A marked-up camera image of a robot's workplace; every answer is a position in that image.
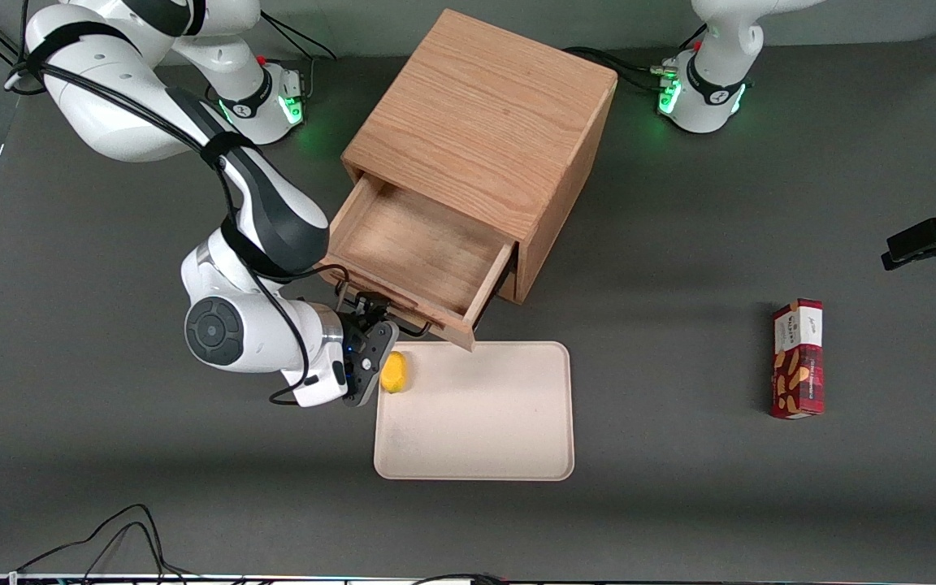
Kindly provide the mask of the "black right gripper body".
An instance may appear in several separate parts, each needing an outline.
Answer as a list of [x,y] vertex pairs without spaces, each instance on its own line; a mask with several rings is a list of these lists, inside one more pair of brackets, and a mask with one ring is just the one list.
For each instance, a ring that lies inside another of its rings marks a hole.
[[342,319],[343,362],[348,391],[342,403],[360,407],[379,388],[380,374],[400,336],[397,323],[383,319],[365,326],[356,319]]

